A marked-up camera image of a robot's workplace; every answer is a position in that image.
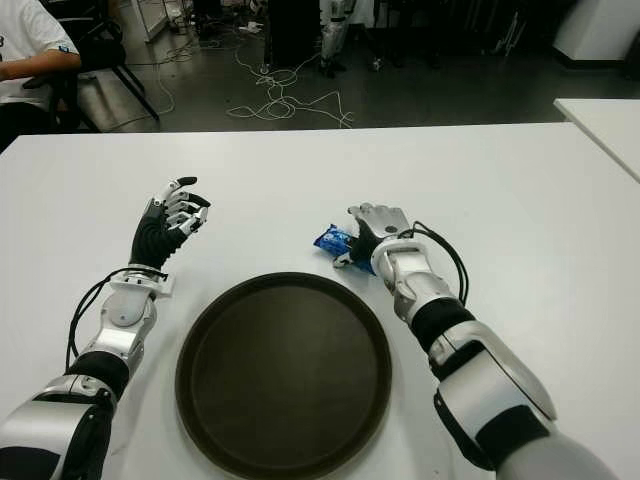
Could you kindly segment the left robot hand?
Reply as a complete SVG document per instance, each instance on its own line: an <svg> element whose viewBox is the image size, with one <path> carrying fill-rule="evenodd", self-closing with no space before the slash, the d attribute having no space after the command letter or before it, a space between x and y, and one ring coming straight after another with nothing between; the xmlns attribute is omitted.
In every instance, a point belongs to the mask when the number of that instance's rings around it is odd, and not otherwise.
<svg viewBox="0 0 640 480"><path fill-rule="evenodd" d="M160 270L206 223L211 203L186 190L196 183L195 176L173 179L149 200L134 234L130 265Z"/></svg>

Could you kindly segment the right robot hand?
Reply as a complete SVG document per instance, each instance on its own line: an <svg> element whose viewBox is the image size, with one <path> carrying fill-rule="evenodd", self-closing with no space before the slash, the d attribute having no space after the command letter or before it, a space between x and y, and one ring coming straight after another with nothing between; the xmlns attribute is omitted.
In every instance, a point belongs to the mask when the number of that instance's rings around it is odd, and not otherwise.
<svg viewBox="0 0 640 480"><path fill-rule="evenodd" d="M356 266L375 274L374 251L383 242L396 240L408 230L408 220L400 208L371 203L350 206L347 212L353 217L358 233L347 252L334 259L333 266Z"/></svg>

